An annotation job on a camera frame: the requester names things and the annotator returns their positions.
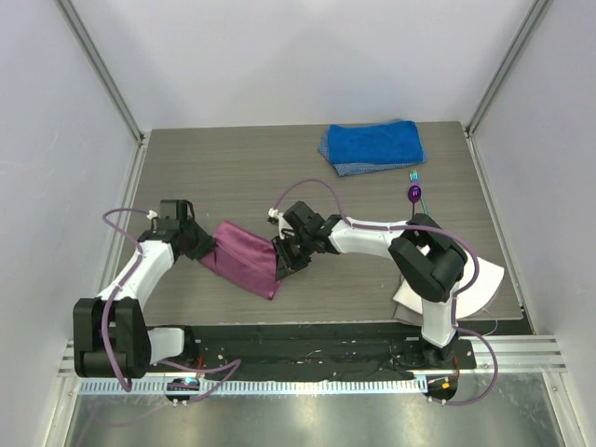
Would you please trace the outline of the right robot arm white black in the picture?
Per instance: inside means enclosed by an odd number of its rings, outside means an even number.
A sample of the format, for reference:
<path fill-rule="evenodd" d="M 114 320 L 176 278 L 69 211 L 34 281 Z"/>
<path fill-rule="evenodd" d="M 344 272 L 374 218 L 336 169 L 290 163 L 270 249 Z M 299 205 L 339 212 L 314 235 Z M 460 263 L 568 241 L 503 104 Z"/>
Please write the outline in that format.
<path fill-rule="evenodd" d="M 429 216 L 418 213 L 404 223 L 366 223 L 339 214 L 323 218 L 297 201 L 284 212 L 271 209 L 268 221 L 278 226 L 272 239 L 277 280 L 306 268 L 314 253 L 388 259 L 421 298 L 422 360 L 439 368 L 454 358 L 454 296 L 467 255 Z"/>

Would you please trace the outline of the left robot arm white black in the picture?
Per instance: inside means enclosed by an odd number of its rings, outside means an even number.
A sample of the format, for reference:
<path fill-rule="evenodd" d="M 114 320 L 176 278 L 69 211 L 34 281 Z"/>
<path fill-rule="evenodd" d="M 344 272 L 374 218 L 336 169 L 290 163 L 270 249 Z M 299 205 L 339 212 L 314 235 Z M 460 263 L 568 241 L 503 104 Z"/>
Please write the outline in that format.
<path fill-rule="evenodd" d="M 180 257 L 199 261 L 215 240 L 196 222 L 193 204 L 166 199 L 159 209 L 120 208 L 102 216 L 134 243 L 123 269 L 97 296 L 81 298 L 73 310 L 74 370 L 85 378 L 116 378 L 128 388 L 162 360 L 177 371 L 191 370 L 198 349 L 187 329 L 149 329 L 143 309 L 162 277 Z"/>

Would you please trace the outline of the magenta satin napkin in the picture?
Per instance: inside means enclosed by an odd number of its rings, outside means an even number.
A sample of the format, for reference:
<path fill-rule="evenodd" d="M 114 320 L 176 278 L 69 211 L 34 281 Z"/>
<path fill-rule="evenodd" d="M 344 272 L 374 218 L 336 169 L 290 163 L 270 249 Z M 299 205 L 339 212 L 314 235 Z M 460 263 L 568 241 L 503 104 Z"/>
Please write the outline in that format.
<path fill-rule="evenodd" d="M 240 288 L 273 300 L 281 281 L 276 279 L 277 258 L 272 242 L 228 221 L 218 226 L 213 237 L 213 251 L 199 262 Z"/>

